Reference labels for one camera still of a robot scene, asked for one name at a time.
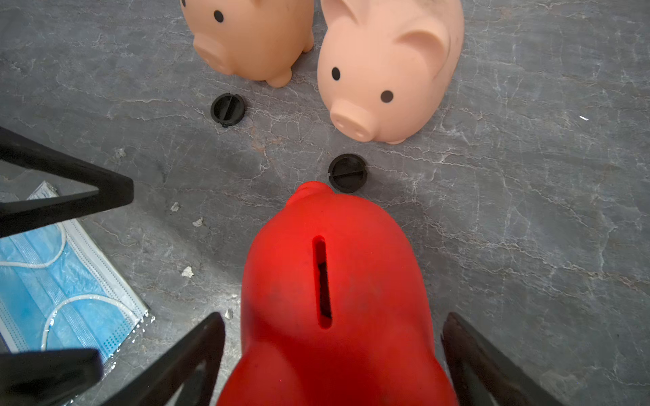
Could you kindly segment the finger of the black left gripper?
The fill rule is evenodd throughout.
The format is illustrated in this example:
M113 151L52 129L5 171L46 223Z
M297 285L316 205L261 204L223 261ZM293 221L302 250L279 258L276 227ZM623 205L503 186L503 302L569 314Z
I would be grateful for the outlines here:
M62 405L103 377L98 350L76 348L1 355L2 405Z
M1 160L93 186L85 193L1 204L1 236L127 206L135 197L131 178L57 152L11 130L1 129Z

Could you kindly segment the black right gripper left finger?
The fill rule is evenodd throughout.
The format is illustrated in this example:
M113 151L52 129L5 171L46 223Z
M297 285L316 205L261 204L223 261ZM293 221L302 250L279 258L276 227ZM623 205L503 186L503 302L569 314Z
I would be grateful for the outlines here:
M223 318L213 312L105 404L211 404L225 338Z

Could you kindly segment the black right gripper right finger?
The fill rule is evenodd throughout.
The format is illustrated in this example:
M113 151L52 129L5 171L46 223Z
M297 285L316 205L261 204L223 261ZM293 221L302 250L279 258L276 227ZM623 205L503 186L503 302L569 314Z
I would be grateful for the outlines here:
M460 405L563 405L460 314L448 314L441 338Z

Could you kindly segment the red piggy bank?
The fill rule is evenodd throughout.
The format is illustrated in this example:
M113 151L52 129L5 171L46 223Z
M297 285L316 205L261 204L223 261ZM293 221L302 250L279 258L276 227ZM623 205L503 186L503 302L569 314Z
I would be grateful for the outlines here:
M455 405L423 275L381 207L301 185L252 243L221 405Z

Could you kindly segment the black round rubber plug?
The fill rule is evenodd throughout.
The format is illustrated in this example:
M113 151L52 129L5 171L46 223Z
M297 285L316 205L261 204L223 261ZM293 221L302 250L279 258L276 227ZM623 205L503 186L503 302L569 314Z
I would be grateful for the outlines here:
M241 95L223 93L212 103L210 113L212 119L228 128L240 123L245 116L246 104Z

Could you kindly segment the tan piggy bank front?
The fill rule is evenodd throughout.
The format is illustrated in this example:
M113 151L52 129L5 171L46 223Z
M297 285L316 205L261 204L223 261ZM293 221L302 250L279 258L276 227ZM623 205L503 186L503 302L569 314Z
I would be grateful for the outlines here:
M312 0L182 0L198 55L214 70L281 88L314 47Z

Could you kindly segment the pink piggy bank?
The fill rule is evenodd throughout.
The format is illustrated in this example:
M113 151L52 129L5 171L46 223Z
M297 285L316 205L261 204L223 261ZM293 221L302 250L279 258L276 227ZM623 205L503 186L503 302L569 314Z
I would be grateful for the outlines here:
M460 59L460 0L323 1L318 91L358 142L397 145L437 111Z

